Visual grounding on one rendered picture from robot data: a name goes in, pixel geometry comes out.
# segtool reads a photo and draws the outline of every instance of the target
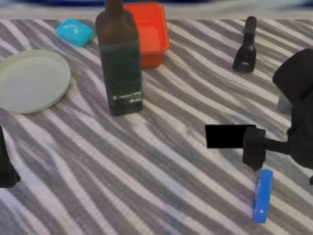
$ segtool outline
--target striped surface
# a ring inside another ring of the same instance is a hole
[[[22,177],[0,189],[2,235],[310,235],[312,172],[268,153],[274,170],[269,219],[251,219],[257,174],[240,150],[208,150],[204,125],[257,124],[284,139],[276,111],[277,67],[313,44],[313,21],[259,21],[257,67],[235,74],[244,21],[169,21],[172,49],[145,70],[145,108],[109,115],[97,42],[75,48],[58,21],[0,21],[1,59],[47,49],[72,69],[68,94],[32,115],[0,111],[11,161]]]

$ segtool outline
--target orange plastic container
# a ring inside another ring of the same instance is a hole
[[[141,67],[159,66],[170,48],[164,6],[154,2],[127,3],[124,8],[132,13],[139,32]]]

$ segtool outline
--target bottle label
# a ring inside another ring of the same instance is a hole
[[[100,45],[100,54],[110,107],[123,109],[142,102],[139,41]]]

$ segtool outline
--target white plate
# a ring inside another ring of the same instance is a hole
[[[0,108],[29,114],[59,101],[70,84],[70,68],[60,55],[29,50],[0,63]]]

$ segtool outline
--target bottle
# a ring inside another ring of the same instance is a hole
[[[143,108],[139,34],[123,0],[105,0],[95,21],[104,82],[112,116]]]

